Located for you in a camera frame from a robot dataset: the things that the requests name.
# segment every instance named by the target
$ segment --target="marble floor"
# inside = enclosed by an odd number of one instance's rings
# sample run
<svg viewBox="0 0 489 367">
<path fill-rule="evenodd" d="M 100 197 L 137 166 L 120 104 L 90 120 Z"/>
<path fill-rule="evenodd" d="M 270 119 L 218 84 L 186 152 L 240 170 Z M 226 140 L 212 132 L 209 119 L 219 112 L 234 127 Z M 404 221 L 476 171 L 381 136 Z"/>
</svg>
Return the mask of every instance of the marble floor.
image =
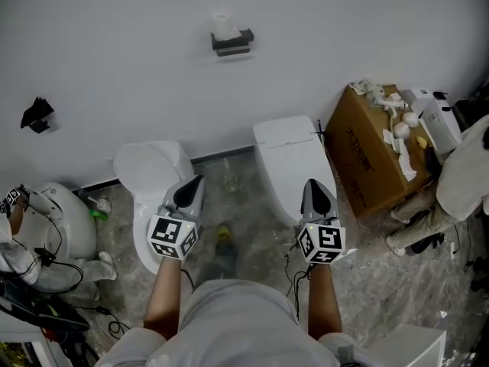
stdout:
<svg viewBox="0 0 489 367">
<path fill-rule="evenodd" d="M 253 152 L 227 159 L 229 171 L 239 182 L 234 193 L 226 190 L 228 171 L 222 159 L 195 165 L 196 173 L 203 174 L 207 183 L 202 218 L 205 230 L 184 268 L 194 279 L 197 277 L 199 269 L 212 258 L 215 227 L 227 222 L 240 251 L 239 277 L 286 293 L 290 283 L 284 272 L 283 254 L 293 245 L 294 232 L 278 222 L 268 209 Z M 483 295 L 469 289 L 473 274 L 463 270 L 469 250 L 467 223 L 457 227 L 461 249 L 453 265 L 449 242 L 457 245 L 455 229 L 449 230 L 449 240 L 442 246 L 430 247 L 421 255 L 397 258 L 387 250 L 384 236 L 402 225 L 390 219 L 387 212 L 357 221 L 336 173 L 335 179 L 340 218 L 347 230 L 347 249 L 351 249 L 350 254 L 333 265 L 344 331 L 361 345 L 369 346 L 401 323 L 411 323 L 447 330 L 447 358 L 467 352 L 487 319 Z M 109 220 L 97 221 L 97 230 L 99 250 L 111 252 L 118 279 L 99 283 L 102 295 L 99 302 L 79 304 L 87 307 L 101 304 L 129 326 L 141 326 L 154 276 L 139 261 L 134 249 L 131 194 L 122 185 L 116 185 L 91 195 L 112 202 Z M 474 217 L 469 221 L 474 258 L 476 252 L 484 255 L 485 245 L 480 221 Z M 290 274 L 306 268 L 299 250 L 294 250 L 290 257 Z M 191 287 L 184 276 L 182 282 L 184 304 Z M 299 295 L 300 323 L 304 328 L 308 292 L 309 284 L 304 281 Z M 93 328 L 88 333 L 89 343 L 101 354 L 109 350 L 113 344 L 107 334 L 111 319 L 89 311 L 82 314 L 90 319 Z"/>
</svg>

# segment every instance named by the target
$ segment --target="brown cardboard box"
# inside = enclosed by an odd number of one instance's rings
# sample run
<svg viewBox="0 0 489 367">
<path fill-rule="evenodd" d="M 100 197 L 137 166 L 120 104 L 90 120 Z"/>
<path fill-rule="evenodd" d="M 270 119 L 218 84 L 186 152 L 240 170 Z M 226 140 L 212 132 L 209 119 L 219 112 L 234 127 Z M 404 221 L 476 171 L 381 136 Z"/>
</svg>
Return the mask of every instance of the brown cardboard box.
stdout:
<svg viewBox="0 0 489 367">
<path fill-rule="evenodd" d="M 394 85 L 384 91 L 386 96 L 399 92 Z M 407 111 L 399 111 L 394 124 Z M 424 150 L 416 143 L 416 136 L 430 143 L 424 128 L 412 128 L 406 140 L 411 168 L 417 172 L 410 182 L 400 169 L 399 155 L 384 142 L 383 129 L 390 130 L 388 113 L 347 87 L 326 128 L 326 146 L 356 216 L 392 206 L 432 180 L 425 170 Z"/>
</svg>

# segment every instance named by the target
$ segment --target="white toilet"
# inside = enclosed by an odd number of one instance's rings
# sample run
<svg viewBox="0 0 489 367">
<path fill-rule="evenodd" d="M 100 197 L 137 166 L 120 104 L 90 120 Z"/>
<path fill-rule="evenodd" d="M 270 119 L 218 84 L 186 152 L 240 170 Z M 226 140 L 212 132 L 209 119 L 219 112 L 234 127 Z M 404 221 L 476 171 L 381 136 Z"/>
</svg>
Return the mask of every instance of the white toilet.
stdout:
<svg viewBox="0 0 489 367">
<path fill-rule="evenodd" d="M 253 127 L 261 180 L 274 215 L 286 226 L 298 226 L 307 180 L 315 179 L 336 198 L 328 158 L 309 117 L 259 122 Z"/>
<path fill-rule="evenodd" d="M 114 169 L 121 184 L 134 197 L 132 232 L 139 259 L 157 273 L 161 255 L 147 243 L 147 228 L 168 189 L 194 175 L 190 159 L 176 141 L 148 141 L 123 145 L 114 158 Z"/>
<path fill-rule="evenodd" d="M 52 219 L 63 237 L 58 258 L 93 259 L 97 248 L 95 221 L 82 200 L 55 182 L 30 192 L 32 208 L 25 212 L 15 238 L 30 250 L 46 247 L 54 253 L 60 246 L 60 234 L 50 222 Z"/>
</svg>

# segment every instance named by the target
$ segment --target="black wall fixture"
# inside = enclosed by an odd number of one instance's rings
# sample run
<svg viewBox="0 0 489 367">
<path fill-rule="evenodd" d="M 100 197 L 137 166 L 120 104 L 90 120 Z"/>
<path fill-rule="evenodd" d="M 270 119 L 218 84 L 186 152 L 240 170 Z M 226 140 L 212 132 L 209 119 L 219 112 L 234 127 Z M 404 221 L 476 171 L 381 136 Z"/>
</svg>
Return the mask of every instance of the black wall fixture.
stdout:
<svg viewBox="0 0 489 367">
<path fill-rule="evenodd" d="M 254 41 L 254 34 L 250 29 L 240 30 L 240 37 L 232 38 L 227 41 L 218 41 L 211 33 L 212 49 L 219 57 L 232 56 L 233 54 L 250 53 L 250 42 Z"/>
<path fill-rule="evenodd" d="M 49 114 L 54 112 L 46 99 L 36 98 L 34 104 L 24 112 L 21 128 L 28 126 L 36 133 L 42 133 L 50 128 L 45 121 Z"/>
</svg>

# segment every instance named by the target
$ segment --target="marker cube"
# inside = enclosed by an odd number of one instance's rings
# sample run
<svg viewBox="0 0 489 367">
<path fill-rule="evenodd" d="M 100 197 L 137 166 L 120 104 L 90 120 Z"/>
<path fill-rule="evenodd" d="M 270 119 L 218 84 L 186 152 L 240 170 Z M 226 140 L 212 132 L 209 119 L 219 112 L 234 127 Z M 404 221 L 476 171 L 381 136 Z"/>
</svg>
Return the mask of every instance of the marker cube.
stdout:
<svg viewBox="0 0 489 367">
<path fill-rule="evenodd" d="M 298 241 L 307 262 L 331 264 L 345 250 L 345 229 L 307 223 Z"/>
<path fill-rule="evenodd" d="M 169 216 L 151 217 L 147 242 L 157 255 L 183 260 L 198 239 L 194 222 Z"/>
</svg>

